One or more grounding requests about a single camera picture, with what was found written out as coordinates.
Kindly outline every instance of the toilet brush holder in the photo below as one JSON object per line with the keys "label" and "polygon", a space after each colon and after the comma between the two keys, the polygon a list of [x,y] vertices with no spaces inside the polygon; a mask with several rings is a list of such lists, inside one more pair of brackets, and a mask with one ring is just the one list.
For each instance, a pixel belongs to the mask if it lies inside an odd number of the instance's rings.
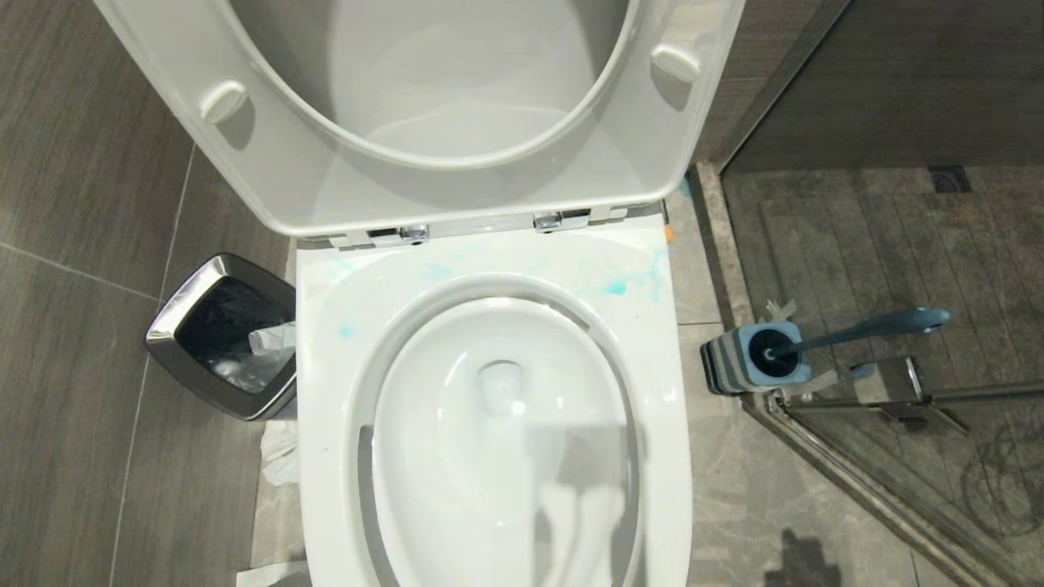
{"label": "toilet brush holder", "polygon": [[767,392],[812,378],[805,352],[777,360],[764,358],[765,349],[801,343],[792,322],[748,324],[701,347],[710,391],[720,395]]}

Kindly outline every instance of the shower floor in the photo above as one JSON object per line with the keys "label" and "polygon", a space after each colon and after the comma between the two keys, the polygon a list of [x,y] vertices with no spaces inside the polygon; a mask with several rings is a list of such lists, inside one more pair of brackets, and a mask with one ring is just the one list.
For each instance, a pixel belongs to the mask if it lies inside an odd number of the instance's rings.
{"label": "shower floor", "polygon": [[[793,300],[792,320],[811,337],[909,306],[946,308],[953,320],[940,333],[838,345],[810,360],[822,373],[912,355],[941,397],[1044,381],[1044,168],[966,171],[967,193],[936,193],[926,168],[727,173],[756,313]],[[1013,579],[1044,581],[1044,402],[951,410],[968,437],[910,431],[872,413],[805,414],[813,431]]]}

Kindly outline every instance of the toilet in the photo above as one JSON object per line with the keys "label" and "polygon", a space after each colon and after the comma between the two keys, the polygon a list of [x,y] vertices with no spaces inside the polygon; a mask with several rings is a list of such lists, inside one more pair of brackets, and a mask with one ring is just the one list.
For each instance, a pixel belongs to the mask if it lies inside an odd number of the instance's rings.
{"label": "toilet", "polygon": [[313,585],[684,585],[662,201],[741,0],[96,3],[298,239]]}

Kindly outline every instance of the trash can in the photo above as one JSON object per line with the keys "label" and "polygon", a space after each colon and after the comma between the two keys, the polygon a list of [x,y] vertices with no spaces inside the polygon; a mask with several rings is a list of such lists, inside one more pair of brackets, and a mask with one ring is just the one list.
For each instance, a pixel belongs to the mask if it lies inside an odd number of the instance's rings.
{"label": "trash can", "polygon": [[291,342],[252,349],[251,333],[292,329],[293,287],[229,253],[177,288],[145,335],[145,347],[192,393],[241,420],[294,419]]}

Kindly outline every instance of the toilet brush handle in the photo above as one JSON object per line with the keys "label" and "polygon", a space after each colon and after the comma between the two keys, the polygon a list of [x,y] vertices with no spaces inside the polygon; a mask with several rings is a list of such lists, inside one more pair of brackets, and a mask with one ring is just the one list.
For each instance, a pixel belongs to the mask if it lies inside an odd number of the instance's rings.
{"label": "toilet brush handle", "polygon": [[898,312],[881,314],[860,322],[852,328],[832,332],[818,338],[781,345],[765,351],[767,358],[800,353],[809,349],[828,347],[838,343],[858,341],[871,336],[895,336],[898,334],[928,334],[950,321],[950,312],[936,308],[906,308]]}

